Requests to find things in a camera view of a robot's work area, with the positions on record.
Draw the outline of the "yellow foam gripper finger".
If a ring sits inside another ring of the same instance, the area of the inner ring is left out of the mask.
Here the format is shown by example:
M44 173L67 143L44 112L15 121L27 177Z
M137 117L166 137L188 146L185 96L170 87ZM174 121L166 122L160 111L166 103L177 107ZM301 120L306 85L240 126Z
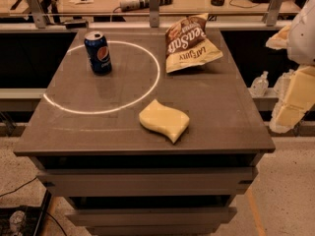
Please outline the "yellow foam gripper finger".
M266 46L275 50L287 49L289 30L290 26L285 26L280 29L277 33L275 33L267 40Z

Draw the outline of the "yellow foam padded gripper finger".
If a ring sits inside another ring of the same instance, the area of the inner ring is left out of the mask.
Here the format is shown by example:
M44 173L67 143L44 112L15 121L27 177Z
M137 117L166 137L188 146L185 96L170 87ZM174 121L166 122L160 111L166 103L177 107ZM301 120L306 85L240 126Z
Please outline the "yellow foam padded gripper finger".
M315 105L315 67L300 65L292 73L283 98L272 113L270 129L278 134L286 133Z

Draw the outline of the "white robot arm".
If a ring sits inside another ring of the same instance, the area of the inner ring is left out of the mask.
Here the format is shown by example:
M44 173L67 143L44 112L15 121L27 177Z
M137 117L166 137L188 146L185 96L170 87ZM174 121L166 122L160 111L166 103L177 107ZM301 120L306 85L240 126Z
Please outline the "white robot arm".
M270 37L266 46L285 49L298 68L284 80L270 129L286 133L315 105L315 0L308 0L289 26Z

